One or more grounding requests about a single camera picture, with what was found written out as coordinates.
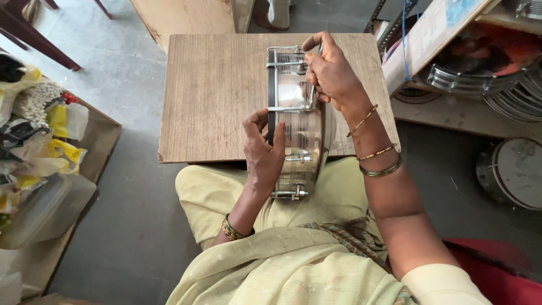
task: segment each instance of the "foot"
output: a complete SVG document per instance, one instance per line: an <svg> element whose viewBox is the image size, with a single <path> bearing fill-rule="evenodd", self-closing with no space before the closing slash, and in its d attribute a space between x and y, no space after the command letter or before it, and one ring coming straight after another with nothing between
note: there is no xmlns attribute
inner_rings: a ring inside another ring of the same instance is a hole
<svg viewBox="0 0 542 305"><path fill-rule="evenodd" d="M252 18L254 18L254 22L256 22L258 26L263 27L263 28L277 29L281 31L285 31L288 29L288 28L279 28L272 25L269 22L269 19L267 18L266 12L254 12L254 15L252 16Z"/></svg>

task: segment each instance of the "woman's right hand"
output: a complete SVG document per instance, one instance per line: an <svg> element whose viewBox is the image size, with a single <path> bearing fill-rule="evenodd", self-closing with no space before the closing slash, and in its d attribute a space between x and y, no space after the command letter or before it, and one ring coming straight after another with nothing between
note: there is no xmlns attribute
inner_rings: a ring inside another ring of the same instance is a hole
<svg viewBox="0 0 542 305"><path fill-rule="evenodd" d="M303 50L309 51L323 44L322 56L307 53L307 80L318 91L318 99L329 103L343 114L356 107L360 96L366 96L362 82L358 79L350 63L346 60L333 37L327 32L319 32L303 43Z"/></svg>

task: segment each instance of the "snare drum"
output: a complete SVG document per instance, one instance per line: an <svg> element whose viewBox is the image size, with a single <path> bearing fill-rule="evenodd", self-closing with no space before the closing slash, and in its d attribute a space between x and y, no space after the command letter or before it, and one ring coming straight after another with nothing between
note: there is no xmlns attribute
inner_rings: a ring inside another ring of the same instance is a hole
<svg viewBox="0 0 542 305"><path fill-rule="evenodd" d="M273 145L275 126L286 123L286 158L272 197L296 200L314 190L335 138L335 111L331 103L318 101L307 82L305 53L299 45L267 51L269 144Z"/></svg>
<svg viewBox="0 0 542 305"><path fill-rule="evenodd" d="M497 202L542 209L542 146L538 142L514 138L482 152L476 175Z"/></svg>

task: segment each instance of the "gold bangle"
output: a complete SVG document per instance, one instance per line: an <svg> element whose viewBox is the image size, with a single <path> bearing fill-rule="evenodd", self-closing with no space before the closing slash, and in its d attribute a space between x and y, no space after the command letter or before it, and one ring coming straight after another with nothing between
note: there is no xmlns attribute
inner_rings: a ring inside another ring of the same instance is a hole
<svg viewBox="0 0 542 305"><path fill-rule="evenodd" d="M226 217L222 221L222 232L224 232L224 235L226 235L228 240L230 242L233 242L234 240L247 238L248 236L241 235L239 232L235 231L235 229L231 227L230 222L228 221L228 216L230 216L230 213L226 214ZM254 233L254 228L252 228L250 235L253 235Z"/></svg>
<svg viewBox="0 0 542 305"><path fill-rule="evenodd" d="M356 130L358 130L359 126L363 124L363 122L365 122L370 116L371 114L373 114L373 112L376 111L376 107L378 107L378 104L376 104L373 109L371 111L369 111L369 113L367 114L367 116L363 119L363 121L359 122L359 124L354 127L354 129L352 129L352 131L350 131L348 133L348 135L346 135L347 138L349 138L354 132L356 132Z"/></svg>
<svg viewBox="0 0 542 305"><path fill-rule="evenodd" d="M390 147L388 147L388 148L386 148L386 149L384 149L384 150L381 150L381 151L379 151L379 152L376 152L376 153L374 153L374 154L372 154L372 155L369 155L369 156L366 156L366 157L363 157L363 158L356 158L356 159L357 159L358 161L361 161L361 160L365 160L365 159L368 159L368 158L372 158L372 157L374 157L374 156L378 156L378 155L380 155L380 154L385 153L386 151L388 151L388 150L394 148L395 146L397 146L397 143L394 143L394 144L392 144Z"/></svg>
<svg viewBox="0 0 542 305"><path fill-rule="evenodd" d="M399 158L397 159L397 162L390 168L386 168L381 171L368 171L362 166L359 166L359 170L365 175L369 177L382 177L385 175L389 175L396 171L399 167L401 167L401 164L403 163L403 160L401 159L401 155L399 155Z"/></svg>

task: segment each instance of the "plastic container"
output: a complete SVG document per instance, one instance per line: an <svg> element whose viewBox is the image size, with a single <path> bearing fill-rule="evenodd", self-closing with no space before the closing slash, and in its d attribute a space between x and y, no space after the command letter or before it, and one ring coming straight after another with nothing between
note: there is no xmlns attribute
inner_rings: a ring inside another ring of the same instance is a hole
<svg viewBox="0 0 542 305"><path fill-rule="evenodd" d="M2 231L0 248L19 249L62 236L96 191L96 185L81 175L54 174L47 180Z"/></svg>

